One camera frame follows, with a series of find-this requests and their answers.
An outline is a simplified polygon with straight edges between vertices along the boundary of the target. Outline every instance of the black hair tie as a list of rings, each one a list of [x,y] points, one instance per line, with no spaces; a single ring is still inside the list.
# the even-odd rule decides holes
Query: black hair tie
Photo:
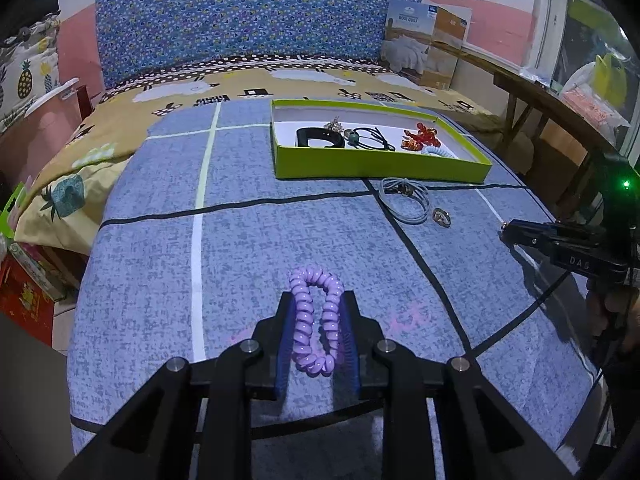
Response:
[[[327,140],[332,143],[332,146],[326,146],[326,148],[344,148],[344,138],[341,134],[328,128],[318,128],[316,126],[299,128],[296,135],[298,136],[298,146],[304,148],[309,147],[309,139]]]
[[[368,144],[360,142],[360,134],[358,133],[359,131],[364,131],[371,134],[370,137],[362,137],[363,139],[375,140],[382,146],[369,146]],[[380,130],[377,128],[366,128],[363,126],[361,128],[355,128],[353,130],[345,130],[343,132],[343,135],[344,138],[347,139],[349,145],[353,146],[356,149],[362,148],[364,150],[379,150],[380,152],[394,152],[396,150],[396,147],[389,144],[385,139],[385,136],[381,134]]]

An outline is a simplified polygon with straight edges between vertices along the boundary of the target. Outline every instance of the metal screw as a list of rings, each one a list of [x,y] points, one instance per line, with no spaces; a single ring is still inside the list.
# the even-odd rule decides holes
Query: metal screw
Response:
[[[454,357],[451,360],[451,366],[457,372],[466,372],[467,370],[469,370],[470,365],[469,365],[469,361],[467,361],[465,358]]]
[[[254,339],[245,339],[244,341],[242,341],[240,343],[240,349],[245,353],[245,354],[252,354],[254,353],[258,348],[260,348],[260,343],[258,343],[256,340]]]
[[[391,339],[381,339],[380,341],[378,341],[378,344],[376,346],[378,347],[378,350],[384,352],[385,354],[393,352],[396,349],[396,343],[391,341]]]
[[[179,372],[184,368],[185,364],[187,364],[187,361],[182,357],[172,357],[166,362],[166,367],[171,372]]]

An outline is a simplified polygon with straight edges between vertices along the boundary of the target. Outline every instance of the purple spiral hair tie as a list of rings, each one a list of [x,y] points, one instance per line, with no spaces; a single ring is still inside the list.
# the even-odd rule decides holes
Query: purple spiral hair tie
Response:
[[[318,266],[295,269],[289,275],[291,293],[296,299],[296,329],[293,333],[293,354],[298,370],[310,377],[322,374],[331,375],[336,363],[343,359],[340,343],[340,313],[338,305],[344,292],[344,285],[337,276],[322,270]],[[326,293],[322,306],[322,331],[329,351],[322,345],[311,341],[314,324],[314,306],[309,285],[322,288]]]

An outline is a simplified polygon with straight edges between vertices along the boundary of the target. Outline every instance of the blue tablecloth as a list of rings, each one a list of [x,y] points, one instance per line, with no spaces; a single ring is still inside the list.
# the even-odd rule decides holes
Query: blue tablecloth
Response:
[[[443,188],[430,191],[431,206],[450,213],[451,228],[394,225],[362,180],[276,180],[270,104],[178,110],[149,129],[111,193],[82,281],[68,351],[73,420],[103,424],[169,357],[212,358],[249,337],[275,312],[288,272],[313,262],[337,273],[362,313],[416,355],[476,357],[555,449],[594,369],[576,340],[586,333],[585,280],[498,238],[503,221],[552,220],[533,193],[487,152],[494,165],[480,189],[431,183]],[[404,201],[398,207],[411,202],[394,198]],[[210,211],[170,215],[202,207]],[[357,402],[340,373],[311,379],[292,367],[284,401],[255,402],[253,425]],[[74,428],[76,452],[91,436]],[[257,440],[253,450],[255,479],[372,478],[382,413]]]

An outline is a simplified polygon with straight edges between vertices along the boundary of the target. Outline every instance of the jewelry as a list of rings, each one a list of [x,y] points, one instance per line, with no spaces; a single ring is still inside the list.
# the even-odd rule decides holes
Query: jewelry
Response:
[[[314,325],[313,300],[309,294],[309,285],[315,285],[326,293],[322,306],[322,332],[329,351],[312,348],[311,335]],[[342,361],[340,349],[342,331],[338,305],[344,292],[344,285],[337,276],[322,270],[318,266],[309,266],[293,270],[289,275],[289,286],[296,300],[296,328],[293,333],[292,359],[298,370],[310,377],[322,373],[325,377],[334,371],[337,360]]]
[[[389,204],[386,197],[388,193],[400,193],[405,197],[414,199],[422,207],[422,214],[417,217],[408,217],[399,213]],[[383,203],[394,218],[402,223],[418,225],[429,217],[429,195],[427,188],[420,182],[408,180],[406,178],[383,178],[382,182],[380,182],[378,195],[380,197],[380,202]]]
[[[323,126],[323,128],[325,128],[327,130],[333,130],[334,132],[338,132],[339,134],[341,134],[342,131],[344,130],[344,128],[338,122],[338,119],[340,119],[340,116],[336,115],[334,117],[334,119],[332,121],[328,122],[327,124],[325,124]]]
[[[371,136],[361,136],[358,131],[370,133]],[[355,128],[353,130],[344,130],[342,136],[347,140],[350,146],[353,146],[356,149],[362,148],[364,150],[379,150],[380,152],[394,152],[396,150],[396,147],[389,144],[385,139],[385,136],[380,133],[380,130],[377,128],[361,127]],[[382,147],[378,148],[376,146],[369,146],[368,144],[360,142],[360,139],[374,140],[375,142],[379,142],[380,144],[382,144]]]
[[[439,148],[441,143],[436,139],[438,131],[435,128],[427,128],[422,123],[417,123],[417,134],[412,134],[409,130],[404,131],[404,139],[400,145],[401,148],[410,152],[420,152],[424,146],[435,146]]]
[[[296,132],[298,146],[303,148],[309,147],[309,139],[327,140],[332,146],[326,148],[344,148],[344,139],[341,134],[326,128],[317,128],[314,126],[308,128],[299,128]]]
[[[449,213],[444,211],[444,209],[440,209],[439,207],[434,208],[432,218],[436,224],[442,227],[451,227],[451,216],[449,216]]]

